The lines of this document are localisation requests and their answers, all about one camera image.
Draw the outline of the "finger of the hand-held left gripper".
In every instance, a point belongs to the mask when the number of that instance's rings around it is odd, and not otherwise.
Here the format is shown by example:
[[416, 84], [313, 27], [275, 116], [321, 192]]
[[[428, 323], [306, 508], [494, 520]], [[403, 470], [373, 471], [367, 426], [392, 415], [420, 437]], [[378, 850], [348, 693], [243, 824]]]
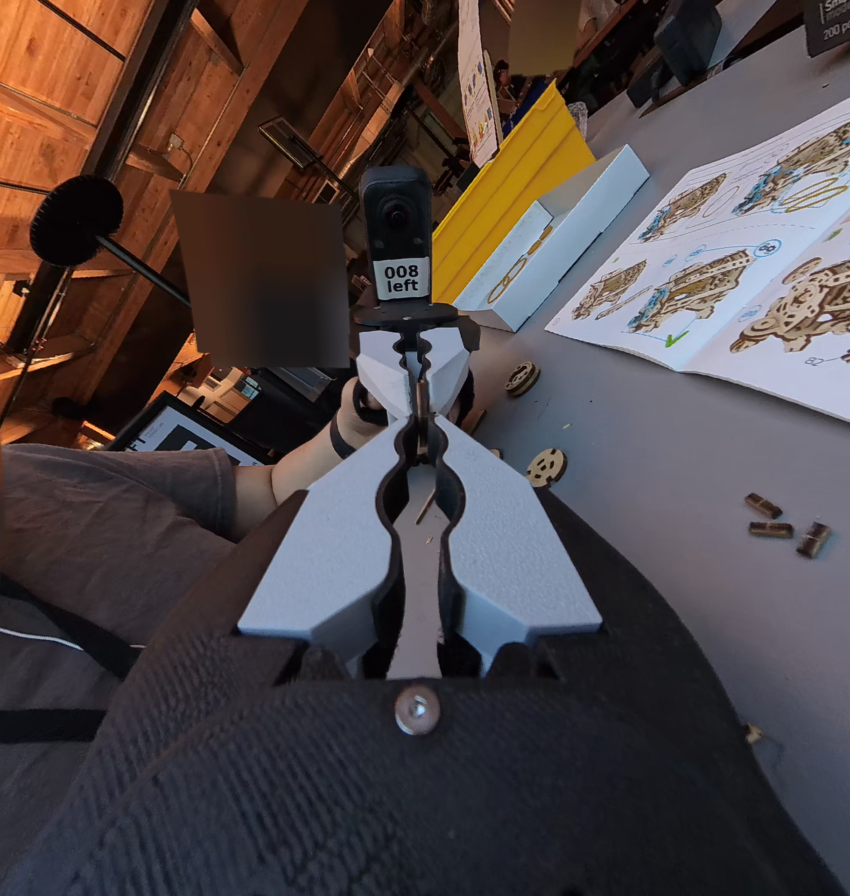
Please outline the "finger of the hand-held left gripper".
[[460, 328], [420, 331], [413, 350], [419, 360], [419, 376], [424, 374], [429, 384], [430, 413], [447, 416], [469, 374], [469, 350]]
[[419, 360], [405, 350], [399, 332], [370, 330], [359, 335], [358, 378], [388, 413], [389, 420], [415, 417]]

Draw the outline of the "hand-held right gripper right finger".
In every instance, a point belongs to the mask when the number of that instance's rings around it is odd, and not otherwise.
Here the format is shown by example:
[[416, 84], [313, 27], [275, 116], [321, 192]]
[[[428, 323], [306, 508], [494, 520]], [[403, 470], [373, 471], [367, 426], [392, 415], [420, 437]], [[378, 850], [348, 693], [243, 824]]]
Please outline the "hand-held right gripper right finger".
[[484, 675], [505, 644], [596, 633], [602, 617], [528, 480], [432, 416], [445, 676]]

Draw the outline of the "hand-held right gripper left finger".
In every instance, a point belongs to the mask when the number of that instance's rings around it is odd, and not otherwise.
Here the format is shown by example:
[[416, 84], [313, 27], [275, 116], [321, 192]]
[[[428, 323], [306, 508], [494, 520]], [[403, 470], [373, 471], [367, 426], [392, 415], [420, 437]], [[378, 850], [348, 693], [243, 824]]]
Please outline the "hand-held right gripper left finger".
[[405, 583], [394, 523], [408, 504], [414, 417], [396, 420], [307, 489], [238, 623], [359, 660], [385, 676], [400, 637]]

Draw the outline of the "person's left forearm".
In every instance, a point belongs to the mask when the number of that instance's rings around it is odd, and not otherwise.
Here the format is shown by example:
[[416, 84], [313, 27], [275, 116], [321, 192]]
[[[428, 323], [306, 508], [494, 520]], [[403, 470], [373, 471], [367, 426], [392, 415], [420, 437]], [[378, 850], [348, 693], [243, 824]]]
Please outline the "person's left forearm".
[[240, 539], [298, 490], [305, 490], [334, 469], [341, 457], [329, 427], [271, 466], [234, 466], [236, 512], [232, 534]]

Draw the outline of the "grey desk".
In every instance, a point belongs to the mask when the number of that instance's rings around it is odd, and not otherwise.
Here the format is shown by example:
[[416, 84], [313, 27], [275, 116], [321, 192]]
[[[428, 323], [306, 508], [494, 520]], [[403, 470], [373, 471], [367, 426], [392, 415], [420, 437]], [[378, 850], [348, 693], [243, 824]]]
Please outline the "grey desk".
[[[716, 379], [679, 375], [545, 326], [689, 169], [775, 136], [850, 97], [850, 43], [816, 58], [795, 29], [641, 117], [626, 96], [589, 125], [603, 155], [628, 143], [649, 181], [515, 334], [484, 330], [475, 432], [524, 471], [566, 455], [553, 493], [679, 614], [739, 717], [776, 794], [850, 893], [850, 424]], [[511, 398], [532, 361], [539, 380]], [[792, 540], [758, 539], [777, 504]], [[796, 553], [822, 521], [820, 555]]]

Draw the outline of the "person's left hand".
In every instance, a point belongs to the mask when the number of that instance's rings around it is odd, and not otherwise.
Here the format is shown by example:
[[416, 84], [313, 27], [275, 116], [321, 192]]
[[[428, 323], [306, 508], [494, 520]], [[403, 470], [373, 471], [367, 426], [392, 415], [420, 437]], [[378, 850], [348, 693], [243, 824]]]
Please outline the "person's left hand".
[[341, 457], [355, 453], [388, 426], [386, 410], [358, 377], [344, 385], [335, 420], [341, 444], [349, 447], [349, 452], [341, 449]]

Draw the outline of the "slotted wooden disc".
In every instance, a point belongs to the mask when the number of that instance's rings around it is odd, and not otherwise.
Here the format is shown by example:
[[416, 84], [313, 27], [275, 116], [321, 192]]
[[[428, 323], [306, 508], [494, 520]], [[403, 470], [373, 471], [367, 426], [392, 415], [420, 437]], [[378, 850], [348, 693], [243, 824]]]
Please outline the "slotted wooden disc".
[[525, 477], [532, 487], [548, 487], [565, 475], [567, 458], [560, 449], [540, 452], [528, 465]]

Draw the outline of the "yellow plastic bin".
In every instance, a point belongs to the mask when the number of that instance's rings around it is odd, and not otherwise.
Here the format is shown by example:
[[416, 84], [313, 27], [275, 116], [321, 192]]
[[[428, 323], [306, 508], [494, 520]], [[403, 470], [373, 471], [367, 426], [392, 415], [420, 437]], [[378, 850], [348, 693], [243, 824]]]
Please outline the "yellow plastic bin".
[[552, 82], [434, 232], [432, 301], [453, 304], [531, 205], [594, 162]]

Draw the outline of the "hanging black screen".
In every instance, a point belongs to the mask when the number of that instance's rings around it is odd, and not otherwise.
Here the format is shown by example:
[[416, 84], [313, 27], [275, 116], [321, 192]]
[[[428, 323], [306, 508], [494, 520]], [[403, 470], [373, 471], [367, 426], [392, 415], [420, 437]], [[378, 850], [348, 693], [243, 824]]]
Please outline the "hanging black screen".
[[300, 171], [318, 167], [322, 156], [312, 148], [283, 116], [272, 118], [260, 126], [258, 132], [271, 143], [293, 167]]

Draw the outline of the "standing instruction sheet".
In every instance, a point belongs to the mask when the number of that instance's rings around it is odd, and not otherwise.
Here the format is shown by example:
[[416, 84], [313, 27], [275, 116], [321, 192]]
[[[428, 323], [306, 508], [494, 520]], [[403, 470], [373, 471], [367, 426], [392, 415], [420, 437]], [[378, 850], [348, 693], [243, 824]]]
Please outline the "standing instruction sheet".
[[482, 44], [479, 1], [458, 2], [458, 74], [472, 162], [483, 169], [503, 139], [493, 66]]

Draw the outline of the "framed marker sign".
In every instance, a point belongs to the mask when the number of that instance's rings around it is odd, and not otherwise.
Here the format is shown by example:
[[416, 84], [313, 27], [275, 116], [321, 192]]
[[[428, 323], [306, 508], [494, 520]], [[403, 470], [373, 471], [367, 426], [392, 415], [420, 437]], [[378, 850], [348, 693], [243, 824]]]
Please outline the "framed marker sign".
[[186, 452], [220, 447], [234, 466], [275, 463], [259, 445], [235, 433], [206, 412], [163, 392], [114, 438], [109, 452]]

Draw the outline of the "person's t-shirt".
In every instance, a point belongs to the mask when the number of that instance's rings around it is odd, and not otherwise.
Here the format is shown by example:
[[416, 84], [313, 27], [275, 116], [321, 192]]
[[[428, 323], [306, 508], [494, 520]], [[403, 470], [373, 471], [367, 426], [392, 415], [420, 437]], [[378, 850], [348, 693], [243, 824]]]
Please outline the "person's t-shirt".
[[[236, 488], [221, 449], [3, 448], [1, 570], [131, 645], [150, 642], [232, 548]], [[0, 711], [105, 711], [119, 682], [29, 604], [0, 597]], [[0, 745], [0, 885], [56, 812], [87, 743]]]

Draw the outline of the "white cardboard box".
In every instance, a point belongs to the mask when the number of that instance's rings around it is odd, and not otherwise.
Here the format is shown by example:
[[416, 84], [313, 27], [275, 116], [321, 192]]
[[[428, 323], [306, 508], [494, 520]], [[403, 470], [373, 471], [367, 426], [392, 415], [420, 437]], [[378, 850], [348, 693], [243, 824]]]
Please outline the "white cardboard box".
[[[518, 331], [648, 177], [625, 145], [541, 196], [453, 305], [481, 326]], [[527, 250], [548, 223], [552, 233], [528, 257]]]

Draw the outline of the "instruction booklet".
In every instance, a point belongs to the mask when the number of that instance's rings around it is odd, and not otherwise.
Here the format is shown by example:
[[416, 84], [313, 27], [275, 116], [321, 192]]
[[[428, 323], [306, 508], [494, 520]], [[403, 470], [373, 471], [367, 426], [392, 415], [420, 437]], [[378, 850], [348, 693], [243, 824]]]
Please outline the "instruction booklet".
[[850, 423], [850, 98], [689, 170], [545, 329]]

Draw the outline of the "dark blocky object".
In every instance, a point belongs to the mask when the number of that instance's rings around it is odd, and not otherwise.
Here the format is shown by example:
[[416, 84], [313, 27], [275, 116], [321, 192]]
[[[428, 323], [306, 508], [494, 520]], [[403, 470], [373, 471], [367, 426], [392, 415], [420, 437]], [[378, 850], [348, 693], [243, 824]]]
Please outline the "dark blocky object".
[[653, 36], [653, 46], [638, 64], [626, 94], [635, 108], [657, 101], [671, 78], [683, 87], [708, 68], [722, 29], [713, 1], [673, 1]]

